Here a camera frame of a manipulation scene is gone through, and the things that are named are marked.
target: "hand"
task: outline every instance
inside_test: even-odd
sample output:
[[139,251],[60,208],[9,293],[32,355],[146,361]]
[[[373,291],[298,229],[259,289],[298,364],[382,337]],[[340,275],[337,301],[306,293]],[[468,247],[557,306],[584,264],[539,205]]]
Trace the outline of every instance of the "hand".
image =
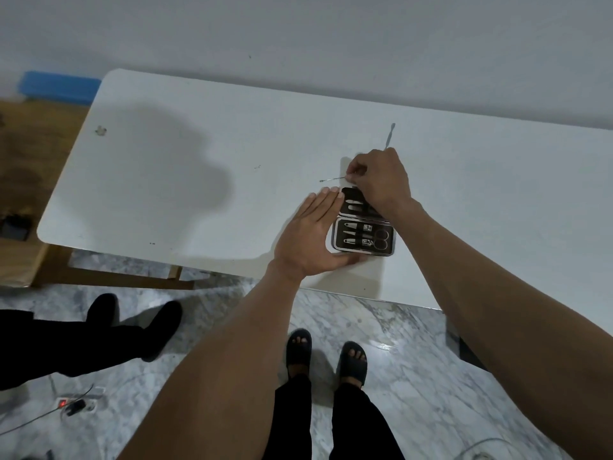
[[395,148],[358,154],[349,163],[345,178],[357,185],[368,203],[387,219],[411,201],[409,177]]
[[309,196],[289,222],[275,248],[278,270],[292,279],[332,271],[366,259],[360,253],[331,253],[326,248],[326,235],[343,205],[344,194],[338,187],[324,187],[316,196]]

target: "black shoe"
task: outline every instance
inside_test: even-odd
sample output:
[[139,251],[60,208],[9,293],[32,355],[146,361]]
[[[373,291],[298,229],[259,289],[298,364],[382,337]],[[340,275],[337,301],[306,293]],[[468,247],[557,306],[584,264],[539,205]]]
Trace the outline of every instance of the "black shoe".
[[155,318],[145,329],[145,348],[147,354],[141,357],[146,362],[154,361],[159,354],[162,353],[164,346],[170,338],[177,332],[183,309],[177,301],[166,303],[161,310],[157,312]]
[[111,327],[118,316],[119,302],[115,294],[102,294],[87,310],[85,322],[96,327]]

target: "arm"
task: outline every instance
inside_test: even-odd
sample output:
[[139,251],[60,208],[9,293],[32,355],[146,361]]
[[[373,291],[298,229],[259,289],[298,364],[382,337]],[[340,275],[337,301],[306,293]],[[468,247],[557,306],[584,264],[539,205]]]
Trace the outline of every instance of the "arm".
[[362,259],[326,249],[342,203],[338,188],[307,197],[264,278],[175,369],[119,460],[262,457],[300,282]]
[[519,409],[574,458],[613,457],[613,337],[428,216],[394,148],[358,155],[347,179],[398,231],[440,307]]

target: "white wall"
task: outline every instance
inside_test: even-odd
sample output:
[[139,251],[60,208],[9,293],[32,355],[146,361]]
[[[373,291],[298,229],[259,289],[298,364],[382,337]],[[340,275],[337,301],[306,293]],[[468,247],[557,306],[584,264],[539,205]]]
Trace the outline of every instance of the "white wall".
[[0,72],[116,67],[613,128],[613,0],[2,0]]

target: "forearm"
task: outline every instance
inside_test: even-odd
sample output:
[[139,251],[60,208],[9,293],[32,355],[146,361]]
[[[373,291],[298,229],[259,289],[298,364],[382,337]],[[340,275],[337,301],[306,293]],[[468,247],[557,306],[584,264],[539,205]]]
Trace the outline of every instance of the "forearm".
[[269,265],[173,372],[121,459],[260,458],[299,285]]
[[[390,220],[462,338],[531,420],[571,453],[613,449],[613,337],[481,255],[418,203],[397,207]],[[578,450],[570,444],[577,440]]]

